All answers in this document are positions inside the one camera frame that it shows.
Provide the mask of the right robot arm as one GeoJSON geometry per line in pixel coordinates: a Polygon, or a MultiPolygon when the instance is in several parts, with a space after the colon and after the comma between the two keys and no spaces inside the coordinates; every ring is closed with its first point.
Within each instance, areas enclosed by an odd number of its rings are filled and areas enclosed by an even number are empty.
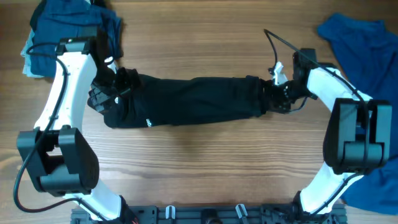
{"type": "Polygon", "coordinates": [[[360,92],[332,64],[318,63],[313,49],[294,53],[293,79],[276,60],[268,90],[271,110],[291,113],[297,99],[321,100],[331,116],[323,140],[323,165],[297,193],[289,213],[306,220],[331,212],[332,205],[357,181],[386,165],[389,159],[392,105],[360,92]]]}

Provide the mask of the black t-shirt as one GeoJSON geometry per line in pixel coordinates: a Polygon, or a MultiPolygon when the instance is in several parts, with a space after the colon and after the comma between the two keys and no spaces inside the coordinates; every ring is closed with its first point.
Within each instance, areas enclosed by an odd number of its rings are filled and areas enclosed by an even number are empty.
{"type": "Polygon", "coordinates": [[[172,80],[120,71],[132,75],[136,85],[104,114],[110,128],[217,123],[258,117],[269,108],[265,81],[258,77],[172,80]]]}

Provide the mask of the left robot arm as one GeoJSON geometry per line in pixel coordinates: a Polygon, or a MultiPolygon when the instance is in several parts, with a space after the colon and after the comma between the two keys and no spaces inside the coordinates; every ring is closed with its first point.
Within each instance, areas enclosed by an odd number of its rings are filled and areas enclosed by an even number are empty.
{"type": "Polygon", "coordinates": [[[22,131],[17,149],[23,163],[16,176],[14,203],[19,210],[39,213],[75,202],[98,223],[139,223],[125,199],[100,181],[99,161],[81,133],[87,94],[95,103],[119,93],[116,66],[108,57],[108,35],[91,26],[78,37],[54,43],[57,63],[45,108],[33,130],[22,131]],[[19,185],[27,171],[38,192],[62,201],[44,208],[26,208],[19,185]]]}

